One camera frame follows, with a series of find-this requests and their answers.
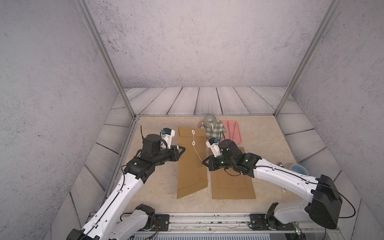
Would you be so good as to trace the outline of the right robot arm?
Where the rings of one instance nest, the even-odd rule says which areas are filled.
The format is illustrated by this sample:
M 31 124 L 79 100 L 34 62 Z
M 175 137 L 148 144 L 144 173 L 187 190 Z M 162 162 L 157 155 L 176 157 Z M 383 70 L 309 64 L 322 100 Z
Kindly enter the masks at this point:
M 330 230 L 338 227 L 346 198 L 330 177 L 321 175 L 316 178 L 282 168 L 256 154 L 243 153 L 229 139 L 211 138 L 206 145 L 213 152 L 202 161 L 209 171 L 233 169 L 239 175 L 271 182 L 302 198 L 289 204 L 272 203 L 265 215 L 268 228 L 275 230 L 278 225 L 305 221 Z

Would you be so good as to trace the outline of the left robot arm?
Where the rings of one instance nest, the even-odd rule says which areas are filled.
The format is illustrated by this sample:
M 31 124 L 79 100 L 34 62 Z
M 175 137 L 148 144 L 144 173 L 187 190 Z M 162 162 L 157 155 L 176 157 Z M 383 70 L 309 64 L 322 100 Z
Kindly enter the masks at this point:
M 68 240 L 127 240 L 137 231 L 151 229 L 155 209 L 141 204 L 133 213 L 119 222 L 124 209 L 145 184 L 156 166 L 177 162 L 185 148 L 171 145 L 172 137 L 150 134 L 142 139 L 143 147 L 122 169 L 123 175 L 110 197 L 81 230 L 73 229 Z

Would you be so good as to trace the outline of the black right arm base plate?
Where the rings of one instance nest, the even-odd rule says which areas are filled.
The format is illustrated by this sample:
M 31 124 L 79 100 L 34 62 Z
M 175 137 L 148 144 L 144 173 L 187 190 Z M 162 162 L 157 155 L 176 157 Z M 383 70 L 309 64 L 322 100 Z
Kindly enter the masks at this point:
M 274 216 L 266 217 L 265 214 L 250 214 L 248 227 L 253 231 L 293 231 L 292 223 L 282 224 Z

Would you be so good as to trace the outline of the brown kraft file bag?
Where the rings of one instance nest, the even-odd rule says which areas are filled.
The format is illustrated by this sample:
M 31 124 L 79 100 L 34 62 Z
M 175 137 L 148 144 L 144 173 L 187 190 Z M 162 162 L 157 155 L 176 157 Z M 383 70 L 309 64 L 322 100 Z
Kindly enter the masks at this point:
M 178 127 L 177 143 L 186 148 L 178 160 L 177 198 L 181 199 L 208 187 L 206 131 L 201 128 Z

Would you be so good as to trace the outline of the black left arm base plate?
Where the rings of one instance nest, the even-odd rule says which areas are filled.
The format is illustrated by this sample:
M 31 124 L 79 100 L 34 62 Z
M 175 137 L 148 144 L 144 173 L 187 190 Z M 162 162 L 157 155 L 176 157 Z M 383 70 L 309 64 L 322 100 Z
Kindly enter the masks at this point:
M 155 214 L 150 217 L 147 225 L 139 232 L 167 232 L 170 225 L 170 215 Z

